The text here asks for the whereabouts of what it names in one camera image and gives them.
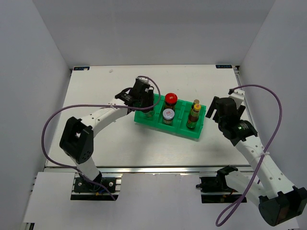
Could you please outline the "small yellow-label bottle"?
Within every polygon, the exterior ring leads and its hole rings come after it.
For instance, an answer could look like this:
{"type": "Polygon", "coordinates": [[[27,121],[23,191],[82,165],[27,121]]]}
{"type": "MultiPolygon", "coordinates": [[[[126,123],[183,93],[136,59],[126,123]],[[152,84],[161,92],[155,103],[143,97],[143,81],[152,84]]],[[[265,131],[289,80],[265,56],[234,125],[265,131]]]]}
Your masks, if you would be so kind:
{"type": "Polygon", "coordinates": [[[193,101],[192,106],[191,106],[191,110],[193,110],[194,105],[199,104],[199,103],[200,103],[200,101],[199,101],[198,99],[195,99],[195,100],[193,101]]]}

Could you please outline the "red-lid sauce jar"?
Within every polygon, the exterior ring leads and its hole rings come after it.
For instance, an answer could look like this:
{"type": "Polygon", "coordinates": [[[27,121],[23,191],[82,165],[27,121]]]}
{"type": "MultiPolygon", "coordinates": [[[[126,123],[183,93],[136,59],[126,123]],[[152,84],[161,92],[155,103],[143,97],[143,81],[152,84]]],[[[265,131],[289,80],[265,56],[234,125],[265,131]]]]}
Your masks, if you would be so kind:
{"type": "Polygon", "coordinates": [[[178,97],[175,93],[170,92],[166,94],[164,109],[172,109],[174,111],[177,101],[178,101],[178,97]]]}

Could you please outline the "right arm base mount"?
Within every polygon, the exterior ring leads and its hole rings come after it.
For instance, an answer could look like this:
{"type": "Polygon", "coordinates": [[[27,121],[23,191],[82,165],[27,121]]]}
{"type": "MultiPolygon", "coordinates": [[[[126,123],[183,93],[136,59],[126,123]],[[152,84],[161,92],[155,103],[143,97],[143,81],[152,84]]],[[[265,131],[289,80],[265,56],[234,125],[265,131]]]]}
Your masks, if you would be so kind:
{"type": "Polygon", "coordinates": [[[225,166],[219,169],[216,176],[200,177],[200,183],[195,187],[201,192],[203,204],[230,204],[239,199],[240,194],[226,185],[225,176],[238,171],[235,166],[225,166]]]}

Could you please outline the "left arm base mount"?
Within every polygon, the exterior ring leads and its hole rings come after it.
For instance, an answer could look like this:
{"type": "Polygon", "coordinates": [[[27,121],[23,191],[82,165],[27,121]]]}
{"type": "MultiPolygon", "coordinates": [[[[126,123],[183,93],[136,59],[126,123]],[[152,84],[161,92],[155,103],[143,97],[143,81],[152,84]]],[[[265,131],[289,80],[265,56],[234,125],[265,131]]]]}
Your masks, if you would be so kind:
{"type": "Polygon", "coordinates": [[[86,181],[76,174],[71,190],[75,201],[116,201],[120,192],[121,175],[106,174],[98,181],[101,185],[86,181]]]}

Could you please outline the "black-lid pepper jar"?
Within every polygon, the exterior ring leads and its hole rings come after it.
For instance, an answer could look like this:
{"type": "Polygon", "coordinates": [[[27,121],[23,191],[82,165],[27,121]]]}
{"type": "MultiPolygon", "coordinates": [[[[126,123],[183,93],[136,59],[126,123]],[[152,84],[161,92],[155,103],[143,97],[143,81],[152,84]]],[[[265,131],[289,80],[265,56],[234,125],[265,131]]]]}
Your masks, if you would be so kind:
{"type": "Polygon", "coordinates": [[[152,118],[154,113],[154,109],[143,111],[143,115],[146,119],[152,118]]]}

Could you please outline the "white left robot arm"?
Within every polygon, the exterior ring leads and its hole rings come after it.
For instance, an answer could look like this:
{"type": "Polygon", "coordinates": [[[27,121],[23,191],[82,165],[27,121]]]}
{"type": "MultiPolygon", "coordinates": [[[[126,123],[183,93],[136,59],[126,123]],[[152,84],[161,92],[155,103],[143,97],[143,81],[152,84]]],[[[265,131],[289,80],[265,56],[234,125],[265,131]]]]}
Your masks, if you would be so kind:
{"type": "Polygon", "coordinates": [[[152,112],[154,87],[140,77],[131,88],[123,89],[107,104],[82,118],[69,118],[60,139],[60,148],[73,160],[85,186],[93,192],[101,189],[102,174],[96,167],[92,154],[94,138],[105,127],[117,119],[144,108],[143,113],[152,112]]]}

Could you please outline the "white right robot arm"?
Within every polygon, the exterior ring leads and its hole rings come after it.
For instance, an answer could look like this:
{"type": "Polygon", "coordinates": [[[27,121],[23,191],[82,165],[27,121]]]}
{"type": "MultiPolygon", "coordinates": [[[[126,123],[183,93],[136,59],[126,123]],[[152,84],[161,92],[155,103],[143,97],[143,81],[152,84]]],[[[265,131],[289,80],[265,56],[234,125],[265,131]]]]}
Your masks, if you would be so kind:
{"type": "Polygon", "coordinates": [[[214,97],[206,114],[224,137],[245,157],[260,183],[249,180],[238,168],[226,166],[217,171],[216,185],[222,191],[234,189],[258,207],[262,218],[276,226],[301,215],[307,204],[306,188],[297,188],[278,168],[254,126],[241,119],[245,106],[231,97],[214,97]]]}

